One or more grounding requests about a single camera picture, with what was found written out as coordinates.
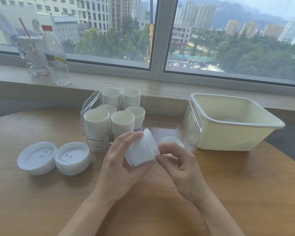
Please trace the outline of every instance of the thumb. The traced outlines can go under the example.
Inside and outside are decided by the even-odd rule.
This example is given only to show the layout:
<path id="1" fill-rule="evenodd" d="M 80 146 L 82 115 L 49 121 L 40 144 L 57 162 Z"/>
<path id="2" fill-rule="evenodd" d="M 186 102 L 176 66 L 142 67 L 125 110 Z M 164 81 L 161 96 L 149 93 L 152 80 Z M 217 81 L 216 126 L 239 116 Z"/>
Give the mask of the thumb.
<path id="1" fill-rule="evenodd" d="M 175 171 L 178 170 L 178 166 L 174 165 L 165 155 L 156 156 L 156 160 L 170 176 L 172 176 Z"/>
<path id="2" fill-rule="evenodd" d="M 154 165 L 154 161 L 148 161 L 142 164 L 138 169 L 133 170 L 130 174 L 135 181 L 144 176 Z"/>

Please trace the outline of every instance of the white plastic bin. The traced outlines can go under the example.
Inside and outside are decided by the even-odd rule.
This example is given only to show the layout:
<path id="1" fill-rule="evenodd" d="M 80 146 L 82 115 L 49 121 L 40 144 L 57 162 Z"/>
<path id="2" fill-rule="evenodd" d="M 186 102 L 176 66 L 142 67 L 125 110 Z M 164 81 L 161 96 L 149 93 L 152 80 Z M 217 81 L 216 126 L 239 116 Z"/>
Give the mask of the white plastic bin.
<path id="1" fill-rule="evenodd" d="M 197 147 L 207 150 L 250 151 L 284 122 L 247 98 L 191 95 L 201 123 Z"/>

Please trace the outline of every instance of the mountain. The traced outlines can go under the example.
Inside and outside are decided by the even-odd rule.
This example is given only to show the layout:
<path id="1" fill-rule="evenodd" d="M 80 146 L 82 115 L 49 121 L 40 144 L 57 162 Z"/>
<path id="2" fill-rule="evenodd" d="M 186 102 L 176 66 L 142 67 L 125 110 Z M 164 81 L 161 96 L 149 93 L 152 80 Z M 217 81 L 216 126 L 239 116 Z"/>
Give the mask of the mountain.
<path id="1" fill-rule="evenodd" d="M 182 0 L 181 4 L 184 6 L 189 0 Z M 230 1 L 220 0 L 192 0 L 196 4 L 208 3 L 215 4 L 216 11 L 212 19 L 211 26 L 216 29 L 225 29 L 229 20 L 237 19 L 241 23 L 241 27 L 246 21 L 255 21 L 259 23 L 258 29 L 263 30 L 267 24 L 277 24 L 285 26 L 287 21 L 281 17 L 261 14 L 258 9 L 254 9 L 248 6 L 242 6 L 239 3 L 233 3 Z"/>

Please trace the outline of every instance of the window sill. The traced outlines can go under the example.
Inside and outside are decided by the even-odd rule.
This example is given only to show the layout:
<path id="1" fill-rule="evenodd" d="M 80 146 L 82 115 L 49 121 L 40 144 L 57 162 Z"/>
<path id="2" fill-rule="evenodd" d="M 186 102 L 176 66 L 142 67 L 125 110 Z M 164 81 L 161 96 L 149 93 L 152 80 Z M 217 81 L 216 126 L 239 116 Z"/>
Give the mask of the window sill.
<path id="1" fill-rule="evenodd" d="M 109 75 L 86 74 L 80 72 L 70 72 L 70 76 L 72 83 L 68 86 L 60 87 L 55 85 L 50 78 L 30 78 L 27 73 L 27 69 L 24 67 L 0 65 L 0 98 L 34 98 L 44 101 L 46 100 L 46 98 L 51 98 L 48 97 L 49 92 L 54 92 L 54 94 L 52 95 L 54 99 L 48 100 L 58 101 L 59 99 L 62 99 L 63 102 L 69 101 L 74 103 L 81 103 L 85 101 L 85 97 L 87 95 L 89 96 L 91 91 L 95 91 L 96 89 L 98 89 L 98 87 L 102 83 L 112 82 L 167 91 L 183 92 L 188 94 L 209 93 L 232 95 L 251 99 L 265 108 L 276 108 L 295 111 L 294 96 L 276 95 L 253 91 L 240 91 L 233 89 L 206 87 L 146 79 L 125 78 Z M 11 83 L 15 83 L 17 85 L 6 88 Z M 44 87 L 43 90 L 45 94 L 38 94 L 35 90 L 35 87 L 37 86 Z"/>

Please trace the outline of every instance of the forearm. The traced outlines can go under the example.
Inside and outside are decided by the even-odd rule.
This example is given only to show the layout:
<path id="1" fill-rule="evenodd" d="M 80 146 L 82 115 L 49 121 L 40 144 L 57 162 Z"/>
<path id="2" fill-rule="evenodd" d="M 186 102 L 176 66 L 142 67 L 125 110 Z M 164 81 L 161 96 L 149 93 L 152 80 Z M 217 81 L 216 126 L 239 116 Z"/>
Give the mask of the forearm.
<path id="1" fill-rule="evenodd" d="M 244 236 L 243 231 L 211 189 L 207 190 L 205 198 L 194 204 L 212 236 Z"/>
<path id="2" fill-rule="evenodd" d="M 111 205 L 96 199 L 86 199 L 58 236 L 94 236 Z"/>

